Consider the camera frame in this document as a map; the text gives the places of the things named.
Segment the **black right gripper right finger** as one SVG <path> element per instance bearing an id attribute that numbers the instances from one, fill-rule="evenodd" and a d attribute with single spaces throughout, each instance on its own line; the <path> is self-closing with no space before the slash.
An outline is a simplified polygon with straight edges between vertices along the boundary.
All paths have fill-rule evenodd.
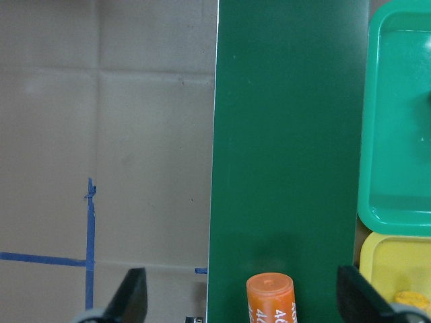
<path id="1" fill-rule="evenodd" d="M 337 309 L 344 322 L 394 322 L 395 311 L 355 266 L 339 266 Z"/>

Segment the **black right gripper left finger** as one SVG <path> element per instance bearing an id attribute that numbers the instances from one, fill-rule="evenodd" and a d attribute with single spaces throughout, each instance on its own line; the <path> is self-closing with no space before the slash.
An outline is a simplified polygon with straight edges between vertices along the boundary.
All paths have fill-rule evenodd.
<path id="1" fill-rule="evenodd" d="M 145 268 L 132 268 L 102 314 L 102 322 L 145 322 L 148 309 Z"/>

